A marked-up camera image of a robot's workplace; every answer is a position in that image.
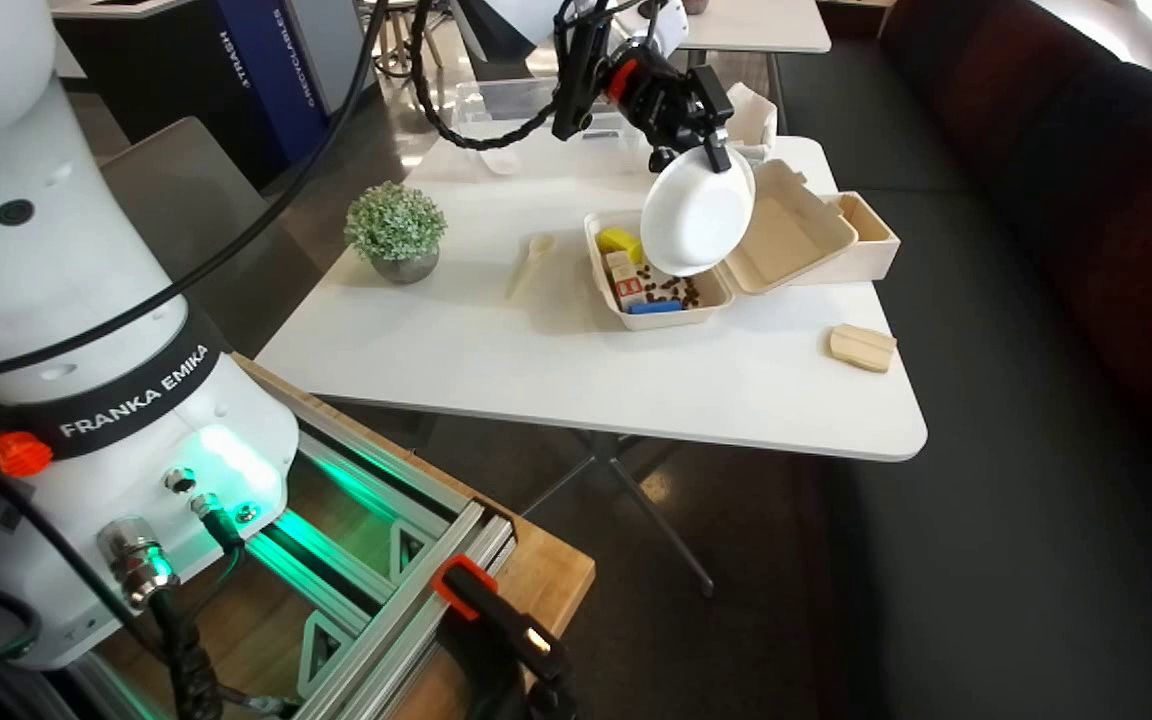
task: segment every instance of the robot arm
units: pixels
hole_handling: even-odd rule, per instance
[[[656,36],[618,36],[617,13],[674,13],[669,0],[456,0],[451,16],[472,51],[489,59],[523,59],[532,45],[553,45],[560,85],[553,94],[553,132],[577,135],[593,105],[606,94],[651,145],[651,170],[689,147],[704,147],[712,170],[727,170],[724,124],[730,105],[712,66],[669,65]]]
[[[0,0],[0,358],[172,285],[104,186],[50,51],[46,3]],[[188,468],[220,506],[261,502],[241,526],[257,537],[288,502],[291,454],[295,417],[190,332],[181,295],[82,349],[0,372],[0,476],[88,566],[104,566],[98,530],[147,518],[181,574],[197,574],[220,547],[166,478]],[[14,656],[25,668],[58,668],[116,627],[69,558],[14,518],[0,518],[0,593],[38,611],[38,641]]]

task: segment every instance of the metal stand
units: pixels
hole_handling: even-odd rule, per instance
[[[425,658],[443,598],[431,574],[468,555],[500,572],[514,547],[512,525],[472,496],[425,476],[401,451],[361,436],[345,417],[257,375],[298,420],[298,451],[355,502],[383,506],[392,525],[386,566],[361,562],[331,537],[283,513],[247,553],[295,589],[315,611],[298,658],[298,720],[315,717],[386,717],[392,696]]]
[[[656,502],[645,496],[640,478],[618,462],[618,451],[632,447],[636,438],[628,436],[606,436],[606,430],[581,430],[585,442],[585,461],[577,468],[568,468],[556,483],[549,483],[526,506],[523,516],[532,516],[538,502],[549,502],[556,490],[565,490],[568,483],[577,483],[581,476],[603,468],[636,502],[640,513],[656,525],[656,530],[685,555],[685,562],[694,572],[699,593],[714,597],[714,579],[712,572],[699,562],[699,555],[685,543],[685,537],[656,513]]]

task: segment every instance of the small box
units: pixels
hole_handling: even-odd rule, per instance
[[[773,285],[870,285],[883,278],[900,237],[860,192],[816,196],[782,158],[754,170],[754,203],[745,240],[724,259],[739,292]]]
[[[617,305],[617,292],[612,292],[612,276],[606,276],[606,264],[603,264],[603,251],[598,251],[598,227],[628,227],[640,237],[640,212],[598,212],[598,216],[585,216],[585,249],[586,249],[586,273],[593,273],[593,285],[603,298],[603,308],[622,322],[622,326],[681,326],[681,322],[699,322],[708,316],[714,316],[727,298],[730,298],[730,289],[714,276],[714,273],[699,273],[691,276],[694,285],[694,308],[685,308],[685,310],[622,310]]]

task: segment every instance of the floor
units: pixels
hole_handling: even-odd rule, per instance
[[[724,81],[766,93],[759,57],[712,57],[712,65]],[[116,158],[125,139],[98,94],[73,94],[97,150]],[[378,93],[363,94],[340,147],[267,243],[295,249],[315,273],[326,266],[340,251],[345,203],[361,186],[401,177],[427,145],[431,135],[417,120],[408,93],[383,81]],[[204,243],[188,251],[165,249],[172,237],[154,237],[153,243],[181,264],[207,251]],[[283,285],[283,266],[261,259],[273,256],[267,243],[252,249],[257,259],[243,264],[241,285],[224,285],[197,305],[241,353],[257,353],[298,298],[295,289],[283,289],[280,308],[252,316],[243,289]],[[431,462],[507,506],[526,502],[581,454],[577,436],[560,428],[464,417],[425,420],[392,409],[348,413],[405,442],[418,436]],[[813,502],[813,476],[828,471],[822,461],[648,442],[632,454],[632,468],[648,468],[645,490],[714,572],[719,593],[712,598],[699,597],[694,574],[606,476],[581,478],[549,501],[532,518],[596,555],[598,566],[593,597],[565,635],[585,717],[837,717],[828,572],[820,562],[820,516]],[[224,593],[261,597],[261,589],[243,566]]]

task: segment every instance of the cardboard box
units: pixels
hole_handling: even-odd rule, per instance
[[[900,237],[874,216],[860,192],[816,196],[805,177],[782,158],[766,158],[754,170],[754,208],[734,251],[712,273],[691,276],[699,308],[628,316],[617,305],[606,266],[596,243],[598,227],[640,230],[640,212],[585,216],[586,266],[598,298],[622,326],[674,326],[699,322],[739,295],[754,295],[782,285],[870,285],[883,278]]]
[[[765,163],[777,145],[777,105],[746,85],[730,85],[727,100],[727,147],[734,147],[746,163]]]

